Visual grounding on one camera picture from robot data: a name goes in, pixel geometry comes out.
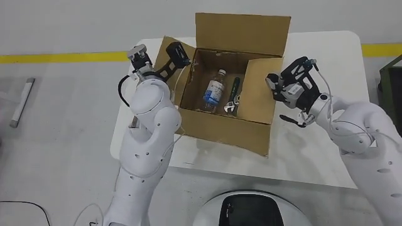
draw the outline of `yellow stripe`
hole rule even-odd
[[[402,44],[363,44],[363,57],[398,57]],[[61,53],[41,55],[0,56],[0,63],[77,63],[77,62],[124,62],[125,51],[105,53]]]
[[[402,44],[363,44],[363,57],[398,57],[402,55]]]
[[[127,60],[125,51],[0,56],[0,63],[122,62]]]

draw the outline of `water bottle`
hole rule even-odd
[[[208,84],[208,88],[204,93],[204,107],[202,110],[214,113],[218,106],[220,97],[225,89],[226,71],[220,69]]]

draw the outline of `white table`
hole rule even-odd
[[[179,40],[195,46],[195,38]],[[148,55],[154,60],[161,42],[162,39],[149,39],[139,44],[147,46]],[[302,56],[317,59],[334,95],[347,100],[369,100],[361,44],[356,34],[350,31],[290,33],[283,68]],[[312,71],[312,77],[320,91],[327,92],[316,72]],[[129,80],[126,85],[129,99],[136,83]],[[316,124],[301,129],[279,118],[280,114],[296,117],[298,113],[277,103],[268,158],[234,146],[183,136],[175,146],[170,166],[356,188],[340,160],[338,147],[323,129]],[[111,144],[111,154],[116,159],[132,118],[131,111],[121,103]]]

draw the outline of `cardboard box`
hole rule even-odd
[[[195,24],[197,48],[183,44],[193,60],[177,83],[174,100],[185,134],[267,156],[275,101],[264,79],[281,70],[290,17],[197,13]],[[166,47],[174,41],[163,39],[155,68],[168,61]],[[204,92],[221,68],[227,75],[217,111],[204,112]],[[170,89],[178,76],[179,72],[169,79]],[[242,82],[237,117],[224,111],[235,77]]]

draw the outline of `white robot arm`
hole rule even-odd
[[[402,225],[402,139],[392,120],[375,104],[349,103],[320,93],[308,74],[313,67],[318,71],[315,63],[302,57],[280,75],[267,76],[275,100],[301,109],[302,117],[307,115],[299,122],[280,117],[300,127],[316,122],[325,129],[339,147],[350,177],[376,209],[383,224]],[[339,111],[343,112],[333,121],[333,114]]]
[[[176,69],[190,63],[181,44],[172,43],[166,51],[171,60],[157,72],[152,68],[144,45],[136,46],[128,53],[133,73],[139,77],[140,83],[130,103],[124,102],[137,122],[127,128],[123,138],[121,167],[111,205],[104,217],[104,226],[149,226],[151,198],[166,173],[175,143],[174,135],[182,123],[180,113],[170,100],[170,90],[165,81]]]

